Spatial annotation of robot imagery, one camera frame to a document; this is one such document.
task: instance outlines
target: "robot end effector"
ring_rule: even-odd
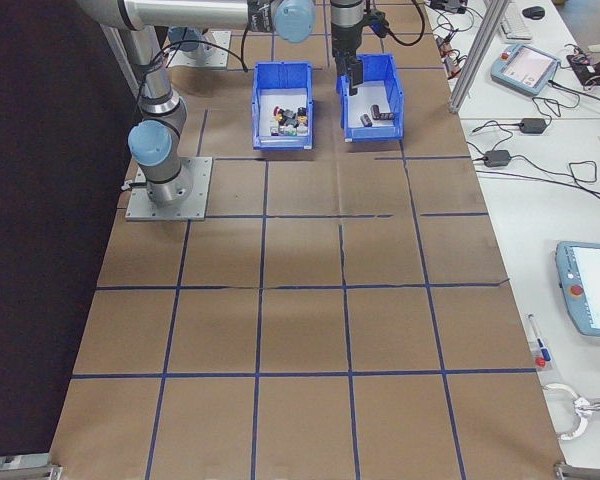
[[[384,12],[370,7],[368,0],[331,0],[332,55],[338,75],[349,77],[349,94],[363,82],[362,61],[356,51],[362,44],[362,29],[371,27],[380,38],[389,32]]]

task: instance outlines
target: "clamp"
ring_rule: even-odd
[[[572,430],[559,433],[560,440],[573,440],[581,436],[589,425],[589,419],[595,412],[600,412],[600,401],[591,402],[582,395],[579,395],[572,387],[564,383],[549,383],[542,387],[544,390],[562,390],[573,399],[573,408],[579,419],[578,425]]]

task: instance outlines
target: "red emergency stop button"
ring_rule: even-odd
[[[569,293],[574,297],[580,297],[584,293],[584,288],[582,288],[580,285],[571,285],[569,287]]]

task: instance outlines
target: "power adapter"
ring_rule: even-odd
[[[506,167],[511,162],[509,150],[489,150],[482,157],[484,165],[489,168]]]
[[[547,129],[544,118],[523,118],[520,120],[520,131],[530,135],[540,135]]]

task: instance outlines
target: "metal frame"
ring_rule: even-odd
[[[216,45],[224,47],[226,49],[228,49],[231,46],[231,30],[213,30],[210,32],[210,34],[213,34],[213,43],[215,43]],[[180,50],[176,52],[171,52],[169,54],[169,60],[167,61],[167,65],[169,65],[169,68],[183,66],[193,68],[204,68],[207,70],[221,70],[227,68],[228,62],[229,54],[224,50],[214,48],[211,52],[211,55],[209,55],[209,57],[205,58],[203,61],[196,60],[195,58],[190,58]]]
[[[151,201],[146,188],[134,188],[129,198],[126,219],[129,221],[204,220],[212,165],[211,157],[182,159],[182,168],[191,172],[193,190],[177,205],[159,206]],[[141,169],[138,169],[135,181],[144,183],[145,177]]]
[[[476,38],[467,54],[467,60],[462,67],[462,74],[458,76],[456,86],[449,99],[449,111],[458,113],[462,102],[469,93],[469,89],[476,78],[478,68],[491,45],[491,40],[500,28],[500,20],[509,6],[509,0],[491,0],[487,6],[487,13],[480,24]]]
[[[600,469],[597,468],[578,468],[567,465],[564,462],[556,463],[553,467],[558,480],[568,478],[578,480],[600,480]]]
[[[0,470],[0,480],[60,480],[61,476],[62,467],[57,465],[16,470]]]

